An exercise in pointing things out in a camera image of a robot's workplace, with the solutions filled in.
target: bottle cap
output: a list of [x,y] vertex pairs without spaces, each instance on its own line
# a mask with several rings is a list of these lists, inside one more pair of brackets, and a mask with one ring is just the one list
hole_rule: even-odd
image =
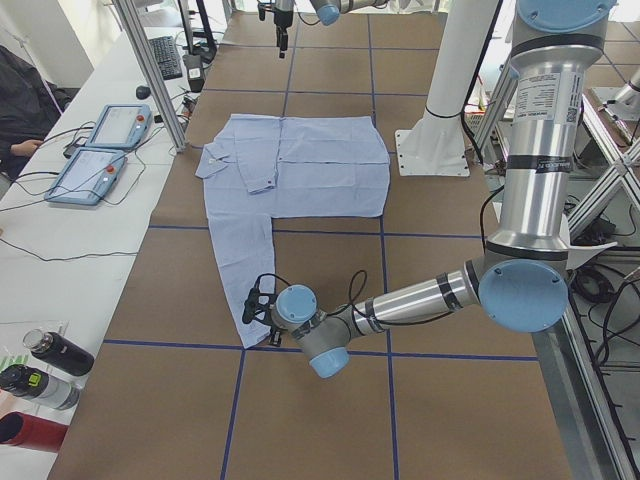
[[9,365],[0,373],[0,388],[8,390],[22,379],[24,365]]
[[27,332],[22,339],[22,344],[29,350],[39,350],[45,345],[45,334],[42,330],[36,328]]

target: sticker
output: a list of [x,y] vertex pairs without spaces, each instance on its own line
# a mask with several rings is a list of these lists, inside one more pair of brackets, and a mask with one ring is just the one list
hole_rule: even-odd
[[559,73],[521,78],[518,82],[516,114],[513,121],[553,120],[559,84]]
[[560,125],[577,124],[582,102],[582,73],[546,73],[522,78],[514,122],[553,120]]
[[556,108],[556,123],[578,123],[582,102],[582,74],[565,72],[560,79],[560,93]]

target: floor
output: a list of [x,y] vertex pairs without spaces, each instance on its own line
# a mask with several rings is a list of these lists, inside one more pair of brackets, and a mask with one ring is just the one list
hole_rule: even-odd
[[[589,82],[622,85],[640,61],[621,53],[640,43],[620,28]],[[277,273],[321,306],[344,303],[361,268],[364,298],[482,253],[482,169],[397,173],[394,131],[422,115],[440,38],[429,15],[296,22],[281,60],[273,25],[235,14],[51,479],[571,478],[531,338],[479,308],[355,341],[323,381],[289,338],[242,349],[226,306],[194,171],[231,113],[366,115],[386,142],[383,217],[274,222]],[[491,212],[485,223],[496,228]]]

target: white pipe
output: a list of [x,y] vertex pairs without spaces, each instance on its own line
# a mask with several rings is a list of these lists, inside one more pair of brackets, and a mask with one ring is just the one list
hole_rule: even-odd
[[460,118],[499,0],[456,0],[442,36],[427,109],[396,132],[400,175],[468,176]]

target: table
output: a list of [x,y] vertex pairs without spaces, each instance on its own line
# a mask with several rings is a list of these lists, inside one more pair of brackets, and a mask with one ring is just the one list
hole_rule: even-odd
[[[178,29],[149,28],[149,38],[174,35]],[[106,104],[140,103],[135,97],[136,86],[144,84],[144,77],[125,34],[96,68],[74,101],[52,129],[50,136],[77,128],[96,120]],[[169,95],[178,96],[188,90],[186,74],[166,82]],[[157,108],[150,97],[144,101],[152,112]],[[150,131],[159,125],[151,125]],[[64,146],[73,133],[47,142],[39,149],[23,173],[60,171],[67,159]],[[71,257],[85,253],[137,252],[149,223],[149,216],[173,162],[173,144],[165,129],[138,151],[146,164],[137,185],[124,201],[111,206],[101,202],[96,208],[54,206],[40,202],[24,208],[3,211],[34,203],[42,195],[33,197],[13,185],[0,201],[2,238],[43,257]],[[128,155],[128,164],[107,199],[121,200],[142,164]],[[53,182],[50,175],[24,178],[22,185],[31,192],[43,192]],[[96,354],[102,343],[135,256],[86,258],[66,262],[43,262],[26,253],[0,244],[0,291],[4,307],[3,323],[29,321],[67,322],[65,336]],[[60,378],[71,379],[55,371]],[[83,385],[86,377],[77,380]],[[70,423],[75,412],[55,411],[41,407],[38,416],[60,423]],[[0,447],[3,478],[21,480],[43,479],[55,460],[51,453]]]

